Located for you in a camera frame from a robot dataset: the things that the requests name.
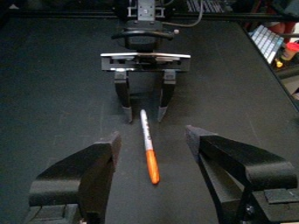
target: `black mat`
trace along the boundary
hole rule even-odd
[[[216,223],[211,196],[184,142],[184,125],[254,144],[299,164],[299,115],[246,33],[232,23],[182,29],[164,53],[191,55],[191,71],[162,123],[160,74],[131,75],[135,120],[127,124],[114,74],[100,54],[124,52],[111,41],[114,20],[16,19],[0,31],[2,223],[22,223],[38,174],[119,130],[107,224]],[[152,131],[162,182],[147,174],[139,109]]]

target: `marker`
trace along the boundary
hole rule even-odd
[[[160,177],[159,177],[158,163],[155,159],[155,148],[154,148],[152,138],[150,134],[147,115],[143,109],[140,111],[140,117],[142,117],[142,124],[143,124],[143,130],[144,130],[144,150],[146,150],[147,168],[148,168],[148,173],[150,173],[152,183],[154,185],[156,185],[159,183]]]

